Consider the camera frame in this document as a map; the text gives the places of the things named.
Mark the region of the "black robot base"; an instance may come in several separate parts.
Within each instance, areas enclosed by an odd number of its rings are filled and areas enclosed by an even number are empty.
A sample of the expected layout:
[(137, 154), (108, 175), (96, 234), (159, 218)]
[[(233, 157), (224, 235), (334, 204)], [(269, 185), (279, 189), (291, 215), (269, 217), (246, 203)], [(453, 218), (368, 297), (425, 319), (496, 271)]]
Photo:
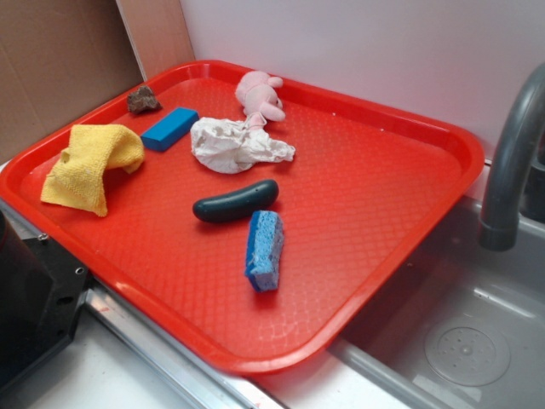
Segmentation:
[(75, 335), (89, 269), (56, 240), (22, 239), (1, 215), (1, 392)]

